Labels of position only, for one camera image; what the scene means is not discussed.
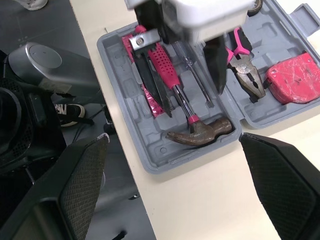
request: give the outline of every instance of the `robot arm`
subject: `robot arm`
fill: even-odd
[[[166,44],[209,41],[242,25],[253,0],[125,0],[139,24]]]

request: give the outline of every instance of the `hammer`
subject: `hammer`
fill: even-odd
[[[136,33],[145,31],[146,29],[141,25],[135,29]],[[148,55],[165,85],[174,92],[190,126],[190,134],[168,132],[165,136],[167,139],[184,145],[202,146],[213,142],[218,135],[226,135],[232,132],[231,122],[225,117],[219,118],[209,125],[199,119],[180,87],[180,81],[173,64],[159,43],[156,43],[155,50],[150,49],[148,51]]]

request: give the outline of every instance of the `cable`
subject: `cable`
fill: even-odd
[[[93,114],[92,116],[89,117],[89,119],[93,119],[94,117],[96,117],[99,113],[101,113],[104,110],[104,107],[101,108],[99,111],[97,111],[95,114]],[[82,133],[82,131],[86,128],[87,125],[84,125],[83,123],[80,123],[80,126],[78,127],[78,129],[75,132],[75,135],[73,137],[72,143],[74,143],[75,141],[78,140],[78,138],[80,137],[80,134]]]

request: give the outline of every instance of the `pliers jaw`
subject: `pliers jaw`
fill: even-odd
[[[239,54],[233,56],[229,62],[229,67],[234,72],[241,87],[250,96],[250,100],[256,103],[258,99],[266,95],[260,74],[252,65],[249,55]]]

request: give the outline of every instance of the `floor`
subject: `floor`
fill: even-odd
[[[49,0],[47,6],[38,11],[28,11],[12,0],[0,1],[0,49],[6,54],[26,42],[36,42],[89,57],[68,0]],[[92,116],[101,108],[100,104],[87,104],[86,116]],[[106,123],[104,113],[101,112],[93,120],[95,124],[84,128],[78,139],[98,136],[104,132],[103,126]],[[63,130],[67,144],[73,141],[78,128],[79,126],[75,125]],[[113,165],[121,166],[121,171],[130,175],[118,136],[113,135],[110,138],[107,152],[110,168]],[[156,239],[141,198],[125,199],[95,212],[86,240],[111,240],[122,230],[127,231],[125,240]]]

